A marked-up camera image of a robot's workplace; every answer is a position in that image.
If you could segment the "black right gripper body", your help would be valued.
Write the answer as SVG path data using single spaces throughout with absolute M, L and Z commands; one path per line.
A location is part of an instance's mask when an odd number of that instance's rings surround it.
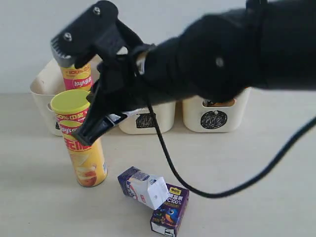
M 96 52 L 102 58 L 96 85 L 98 113 L 123 113 L 158 103 L 158 88 L 136 65 L 136 58 L 150 48 L 118 19 L 96 24 Z

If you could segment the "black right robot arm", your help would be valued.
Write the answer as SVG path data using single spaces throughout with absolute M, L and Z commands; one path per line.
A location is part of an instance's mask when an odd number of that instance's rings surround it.
M 106 133 L 108 116 L 198 95 L 225 102 L 246 87 L 316 88 L 316 3 L 249 0 L 246 7 L 208 14 L 181 35 L 145 44 L 118 18 L 110 1 L 90 6 L 50 42 L 62 67 L 100 56 L 100 77 L 75 136 L 85 145 Z

